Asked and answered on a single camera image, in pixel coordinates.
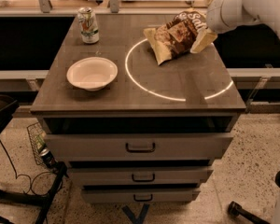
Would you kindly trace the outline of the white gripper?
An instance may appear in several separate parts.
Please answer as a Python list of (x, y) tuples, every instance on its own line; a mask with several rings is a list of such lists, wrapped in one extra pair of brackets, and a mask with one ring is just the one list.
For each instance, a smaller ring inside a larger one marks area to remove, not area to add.
[(244, 10), (243, 0), (205, 0), (206, 23), (210, 28), (202, 29), (190, 48), (191, 53), (200, 53), (217, 39), (217, 34), (234, 30), (248, 24), (249, 15)]

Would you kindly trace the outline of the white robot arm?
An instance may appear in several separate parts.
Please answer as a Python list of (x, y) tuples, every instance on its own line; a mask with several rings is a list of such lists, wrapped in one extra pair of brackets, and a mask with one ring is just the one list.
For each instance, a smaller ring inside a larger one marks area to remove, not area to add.
[(258, 24), (268, 26), (280, 40), (280, 0), (209, 0), (206, 26), (217, 34)]

